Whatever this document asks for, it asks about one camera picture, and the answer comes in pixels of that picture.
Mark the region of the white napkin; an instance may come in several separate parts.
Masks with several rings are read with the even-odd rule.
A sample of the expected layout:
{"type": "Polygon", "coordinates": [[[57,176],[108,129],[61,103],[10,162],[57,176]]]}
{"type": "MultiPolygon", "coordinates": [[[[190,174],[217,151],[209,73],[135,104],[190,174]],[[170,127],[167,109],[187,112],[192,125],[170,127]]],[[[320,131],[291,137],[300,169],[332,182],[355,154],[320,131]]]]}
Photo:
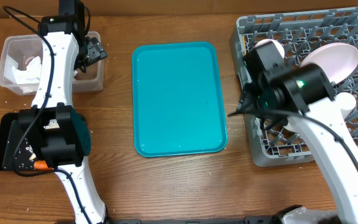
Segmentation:
{"type": "Polygon", "coordinates": [[[31,56],[25,61],[25,69],[19,69],[19,63],[6,56],[3,70],[0,71],[0,86],[17,95],[31,95],[38,90],[42,62],[39,56],[31,56]]]}

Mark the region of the teal plastic serving tray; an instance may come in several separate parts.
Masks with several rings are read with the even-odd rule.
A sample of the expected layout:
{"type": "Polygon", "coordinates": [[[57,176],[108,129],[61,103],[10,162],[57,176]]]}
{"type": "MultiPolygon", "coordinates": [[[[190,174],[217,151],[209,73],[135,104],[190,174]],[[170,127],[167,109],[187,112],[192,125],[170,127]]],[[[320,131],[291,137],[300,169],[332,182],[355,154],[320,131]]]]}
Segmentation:
{"type": "Polygon", "coordinates": [[[228,142],[216,49],[143,45],[132,54],[134,147],[144,157],[222,151],[228,142]]]}

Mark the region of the rice and peanut scraps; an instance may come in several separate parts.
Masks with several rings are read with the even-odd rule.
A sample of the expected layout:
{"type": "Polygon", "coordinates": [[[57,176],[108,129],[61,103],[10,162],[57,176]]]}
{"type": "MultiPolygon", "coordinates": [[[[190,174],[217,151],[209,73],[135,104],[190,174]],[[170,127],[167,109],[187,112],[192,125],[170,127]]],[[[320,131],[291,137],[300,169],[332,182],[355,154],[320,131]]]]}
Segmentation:
{"type": "MultiPolygon", "coordinates": [[[[8,140],[7,148],[5,151],[4,163],[6,167],[12,166],[14,153],[17,147],[17,141],[8,140]]],[[[32,167],[36,161],[37,156],[32,149],[32,146],[28,143],[28,140],[24,140],[16,154],[15,165],[23,168],[32,167]]]]}

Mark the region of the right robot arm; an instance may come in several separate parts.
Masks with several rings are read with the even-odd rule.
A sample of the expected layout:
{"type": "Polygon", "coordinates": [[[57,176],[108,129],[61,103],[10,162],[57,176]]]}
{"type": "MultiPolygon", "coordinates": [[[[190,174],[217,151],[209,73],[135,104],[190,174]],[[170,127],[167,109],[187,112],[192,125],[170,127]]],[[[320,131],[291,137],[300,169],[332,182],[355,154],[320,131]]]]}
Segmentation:
{"type": "Polygon", "coordinates": [[[237,113],[251,114],[272,125],[286,124],[307,145],[329,185],[342,223],[358,223],[358,147],[344,120],[334,86],[358,64],[350,44],[326,44],[298,68],[285,62],[276,40],[266,39],[244,55],[251,82],[242,87],[237,113]]]}

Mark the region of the wooden chopstick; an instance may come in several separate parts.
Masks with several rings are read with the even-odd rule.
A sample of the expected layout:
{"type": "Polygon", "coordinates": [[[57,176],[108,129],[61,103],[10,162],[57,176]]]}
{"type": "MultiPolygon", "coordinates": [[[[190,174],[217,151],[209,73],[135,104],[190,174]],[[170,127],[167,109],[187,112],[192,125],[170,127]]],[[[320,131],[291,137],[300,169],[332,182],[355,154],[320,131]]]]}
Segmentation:
{"type": "Polygon", "coordinates": [[[246,48],[247,48],[246,38],[245,38],[245,36],[244,36],[244,35],[241,35],[241,37],[242,37],[243,47],[244,47],[244,49],[246,49],[246,48]]]}

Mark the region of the orange carrot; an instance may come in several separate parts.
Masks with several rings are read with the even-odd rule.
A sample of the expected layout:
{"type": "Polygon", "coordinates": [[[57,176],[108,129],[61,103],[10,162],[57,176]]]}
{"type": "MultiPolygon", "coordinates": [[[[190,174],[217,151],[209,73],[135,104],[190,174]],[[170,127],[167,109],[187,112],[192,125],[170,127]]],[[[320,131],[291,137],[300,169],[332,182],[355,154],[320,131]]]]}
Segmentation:
{"type": "Polygon", "coordinates": [[[45,161],[35,161],[34,169],[40,171],[50,171],[53,170],[52,167],[49,167],[45,161]]]}

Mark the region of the white round plate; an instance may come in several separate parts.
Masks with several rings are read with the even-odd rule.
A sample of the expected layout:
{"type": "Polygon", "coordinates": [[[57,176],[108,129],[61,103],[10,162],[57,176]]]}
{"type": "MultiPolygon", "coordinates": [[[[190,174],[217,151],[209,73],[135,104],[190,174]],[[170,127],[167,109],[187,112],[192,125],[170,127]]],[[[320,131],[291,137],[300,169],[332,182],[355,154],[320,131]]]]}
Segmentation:
{"type": "Polygon", "coordinates": [[[327,44],[310,53],[300,67],[308,64],[318,65],[331,83],[338,84],[357,68],[358,49],[342,42],[327,44]]]}

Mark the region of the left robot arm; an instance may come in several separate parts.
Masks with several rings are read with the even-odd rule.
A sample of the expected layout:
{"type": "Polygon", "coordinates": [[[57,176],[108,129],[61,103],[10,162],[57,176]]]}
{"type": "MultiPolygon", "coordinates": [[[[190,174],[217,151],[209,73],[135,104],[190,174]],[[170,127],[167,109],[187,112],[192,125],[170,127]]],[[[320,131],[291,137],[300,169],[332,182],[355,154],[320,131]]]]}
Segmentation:
{"type": "Polygon", "coordinates": [[[35,33],[42,39],[40,83],[32,106],[19,113],[21,137],[36,155],[34,175],[54,173],[75,213],[75,223],[109,223],[89,167],[90,131],[73,108],[73,74],[101,60],[90,56],[86,35],[90,11],[81,1],[60,1],[58,15],[45,16],[35,33]]]}

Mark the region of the white paper cup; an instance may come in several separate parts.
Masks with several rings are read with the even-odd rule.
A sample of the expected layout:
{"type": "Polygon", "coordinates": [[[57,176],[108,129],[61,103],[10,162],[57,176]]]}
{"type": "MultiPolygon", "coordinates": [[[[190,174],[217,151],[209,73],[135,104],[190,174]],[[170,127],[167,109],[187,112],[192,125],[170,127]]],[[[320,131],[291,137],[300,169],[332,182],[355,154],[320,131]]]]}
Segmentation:
{"type": "Polygon", "coordinates": [[[340,109],[342,117],[346,119],[356,107],[356,99],[350,93],[339,93],[336,95],[336,106],[340,109]]]}

